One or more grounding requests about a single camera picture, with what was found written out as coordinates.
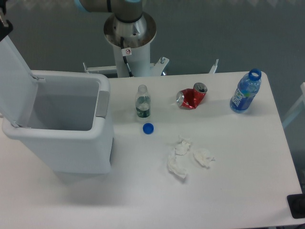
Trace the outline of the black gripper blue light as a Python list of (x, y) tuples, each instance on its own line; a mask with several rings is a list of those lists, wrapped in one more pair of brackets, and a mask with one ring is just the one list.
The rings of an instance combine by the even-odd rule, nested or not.
[[(7, 0), (0, 0), (0, 16), (4, 18), (7, 13)], [(12, 23), (5, 19), (4, 22), (0, 22), (0, 41), (6, 38), (13, 31)]]

